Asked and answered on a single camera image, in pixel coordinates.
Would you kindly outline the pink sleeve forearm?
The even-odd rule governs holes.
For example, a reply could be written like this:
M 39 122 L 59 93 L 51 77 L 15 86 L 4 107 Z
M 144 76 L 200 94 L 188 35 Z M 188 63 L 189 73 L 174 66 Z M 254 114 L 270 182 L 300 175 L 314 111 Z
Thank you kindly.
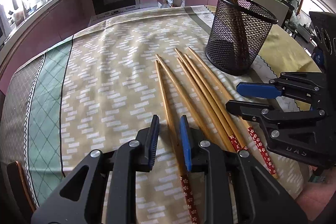
M 310 221 L 318 217 L 335 192 L 335 167 L 325 170 L 324 176 L 325 181 L 322 183 L 307 182 L 296 198 Z

